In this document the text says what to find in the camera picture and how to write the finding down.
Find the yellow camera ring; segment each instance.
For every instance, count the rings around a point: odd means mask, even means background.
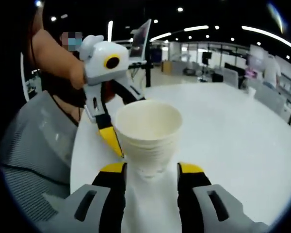
[[[107,69],[113,69],[116,68],[119,63],[120,63],[119,55],[112,54],[104,60],[103,66]]]

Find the white cup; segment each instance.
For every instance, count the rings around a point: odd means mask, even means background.
[[[254,88],[252,88],[252,87],[248,87],[248,95],[250,96],[250,97],[254,97],[254,95],[256,94],[256,92],[257,92],[257,90],[256,89],[254,89]]]
[[[163,172],[178,145],[181,113],[156,100],[130,103],[116,113],[115,130],[125,158],[139,174]]]

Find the white robot head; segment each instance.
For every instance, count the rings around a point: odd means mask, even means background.
[[[80,47],[80,60],[84,61],[88,79],[108,77],[118,71],[127,71],[129,52],[122,45],[103,41],[103,36],[87,36]]]

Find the robot ear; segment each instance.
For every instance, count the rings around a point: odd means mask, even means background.
[[[80,46],[80,60],[85,61],[92,57],[95,51],[94,45],[103,41],[103,36],[88,35]]]

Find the white round table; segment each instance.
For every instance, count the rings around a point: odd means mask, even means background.
[[[291,127],[242,91],[224,83],[152,87],[147,99],[162,100],[183,115],[175,158],[201,166],[243,203],[253,221],[271,225],[291,201]],[[123,106],[107,103],[111,117]],[[73,149],[70,192],[91,184],[99,170],[120,161],[85,112]]]

